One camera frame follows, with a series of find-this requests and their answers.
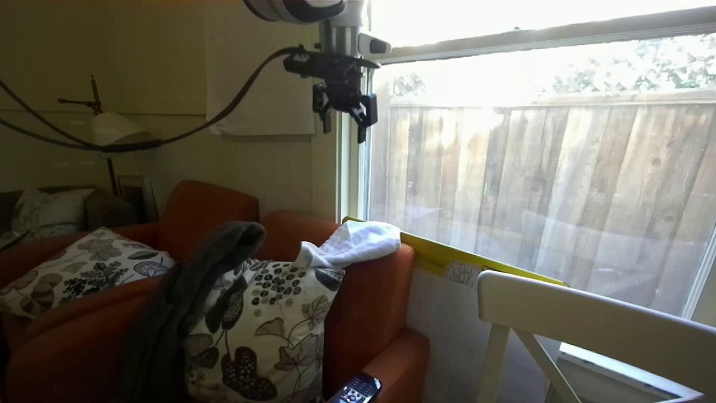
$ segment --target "white wall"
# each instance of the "white wall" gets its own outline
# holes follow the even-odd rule
[[[132,116],[157,137],[181,132],[201,123],[206,110],[204,7],[248,13],[233,0],[2,0],[0,78],[81,137],[87,137],[90,112],[58,105],[56,99],[90,99],[90,74],[98,78],[107,110]],[[266,49],[255,47],[269,54],[275,49],[275,31],[284,27],[251,22],[253,31],[244,25],[235,29],[253,43],[262,43],[266,31],[273,31]],[[286,31],[286,38],[286,45],[300,40],[295,31]],[[277,103],[291,105],[295,96],[282,87],[273,92]],[[25,121],[13,110],[18,107],[0,96],[0,116]],[[67,181],[107,184],[98,154],[67,152],[7,134],[0,128],[0,190]],[[116,170],[152,175],[159,206],[179,179],[190,177],[253,193],[262,199],[262,210],[311,210],[311,141],[311,137],[224,139],[201,132],[154,152],[123,154],[116,159]]]

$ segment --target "cushion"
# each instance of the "cushion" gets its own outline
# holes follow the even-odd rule
[[[324,318],[342,269],[246,260],[224,273],[183,343],[197,401],[311,401],[322,390]]]
[[[65,193],[22,190],[16,204],[13,233],[25,233],[22,242],[81,231],[83,202],[92,188]]]
[[[83,296],[161,275],[175,260],[148,244],[96,228],[58,257],[38,264],[0,291],[0,311],[38,318]]]

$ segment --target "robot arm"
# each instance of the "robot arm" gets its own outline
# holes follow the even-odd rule
[[[378,121],[378,105],[374,94],[360,92],[362,69],[376,69],[378,65],[365,58],[351,58],[340,54],[320,54],[300,49],[284,58],[284,69],[322,78],[324,85],[313,87],[313,112],[322,121],[322,130],[329,132],[329,110],[347,112],[358,125],[358,143],[365,141],[369,125]]]
[[[365,0],[244,0],[246,7],[264,20],[282,22],[320,22],[329,20],[333,27],[360,27],[360,11]],[[358,34],[358,49],[362,54],[385,54],[389,45]],[[378,121],[376,94],[360,92],[362,69],[378,65],[365,58],[345,54],[324,54],[298,49],[284,58],[286,72],[324,81],[313,87],[313,112],[329,132],[329,110],[347,112],[358,123],[358,143],[365,141],[369,125]]]
[[[320,22],[342,13],[342,0],[244,0],[262,20]]]

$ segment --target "window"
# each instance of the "window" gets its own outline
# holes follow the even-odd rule
[[[450,25],[398,18],[403,9],[418,9],[416,2],[371,2],[378,36],[430,45],[398,47],[401,60],[387,58],[374,76],[380,121],[367,146],[365,217],[689,316],[689,298],[700,293],[716,246],[716,36],[694,29],[689,18],[712,18],[714,9],[673,13],[680,27],[667,38],[649,31],[649,18],[618,20],[611,27],[620,31],[604,31],[604,43],[575,25],[537,31],[548,38],[533,43],[539,49],[515,51],[526,36],[461,20],[481,16],[461,11],[474,2],[439,4],[452,9]],[[591,2],[602,4],[600,13],[573,7],[575,13],[535,18],[557,4],[521,9],[530,18],[519,25],[501,22],[548,27],[669,9],[667,2],[653,2],[656,9]],[[671,18],[656,20],[662,34]],[[470,31],[474,27],[488,27],[492,43],[508,51],[481,47],[486,36],[477,34],[486,31]],[[434,34],[443,29],[452,40],[448,56],[452,47],[456,58],[434,51],[441,40]],[[564,45],[575,38],[588,45]]]

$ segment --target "sofa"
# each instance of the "sofa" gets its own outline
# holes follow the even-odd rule
[[[257,199],[201,181],[175,188],[157,224],[119,228],[121,235],[168,251],[181,269],[222,222],[262,222],[257,257],[293,260],[302,240],[320,244],[336,222],[289,210],[260,219]],[[78,235],[0,253],[0,287],[65,249]],[[367,372],[383,383],[380,401],[421,401],[430,343],[405,327],[414,251],[349,269],[324,320],[322,394]],[[161,278],[114,287],[29,322],[2,316],[9,352],[4,401],[116,401],[123,345]]]

